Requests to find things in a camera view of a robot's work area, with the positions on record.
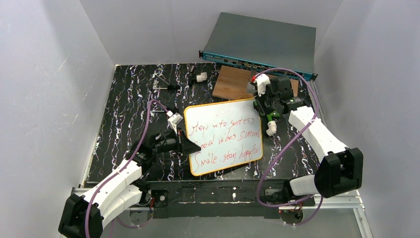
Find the white pipe elbow fitting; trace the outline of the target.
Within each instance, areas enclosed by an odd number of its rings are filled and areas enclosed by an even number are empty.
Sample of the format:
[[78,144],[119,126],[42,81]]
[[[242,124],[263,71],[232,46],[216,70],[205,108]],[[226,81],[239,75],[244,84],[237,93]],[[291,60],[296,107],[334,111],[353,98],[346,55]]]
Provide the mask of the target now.
[[269,121],[267,123],[267,129],[266,129],[266,134],[268,136],[273,136],[275,135],[277,132],[277,125],[275,121]]

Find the orange framed whiteboard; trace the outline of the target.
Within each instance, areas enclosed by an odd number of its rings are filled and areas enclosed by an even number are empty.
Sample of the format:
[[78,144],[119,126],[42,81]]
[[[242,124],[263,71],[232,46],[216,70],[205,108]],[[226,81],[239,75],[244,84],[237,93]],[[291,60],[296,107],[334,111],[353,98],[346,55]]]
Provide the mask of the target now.
[[243,99],[184,110],[187,137],[200,148],[189,156],[192,175],[210,174],[263,157],[261,118],[253,103],[253,99]]

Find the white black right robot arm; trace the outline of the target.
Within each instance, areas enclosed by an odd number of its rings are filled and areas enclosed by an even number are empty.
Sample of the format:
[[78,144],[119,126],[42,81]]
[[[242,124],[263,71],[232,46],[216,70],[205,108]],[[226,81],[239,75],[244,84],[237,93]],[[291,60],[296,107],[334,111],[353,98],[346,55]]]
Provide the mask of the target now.
[[315,174],[286,180],[280,191],[261,195],[261,204],[288,206],[291,200],[300,202],[308,195],[330,198],[362,186],[364,156],[360,149],[349,148],[338,140],[315,115],[309,103],[294,96],[288,77],[269,78],[261,74],[255,76],[250,85],[256,90],[254,108],[268,120],[267,135],[276,133],[274,119],[287,114],[289,123],[308,142],[319,160]]

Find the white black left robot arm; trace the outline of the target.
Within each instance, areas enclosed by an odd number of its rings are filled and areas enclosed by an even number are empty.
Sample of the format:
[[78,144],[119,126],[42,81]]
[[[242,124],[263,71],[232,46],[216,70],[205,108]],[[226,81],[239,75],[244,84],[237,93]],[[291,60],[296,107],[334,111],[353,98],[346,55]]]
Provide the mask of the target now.
[[184,156],[201,150],[182,130],[153,134],[147,143],[143,140],[141,137],[132,146],[132,159],[124,159],[95,187],[67,198],[58,225],[60,234],[67,238],[101,237],[113,219],[149,192],[149,183],[141,177],[155,163],[158,154],[174,151]]

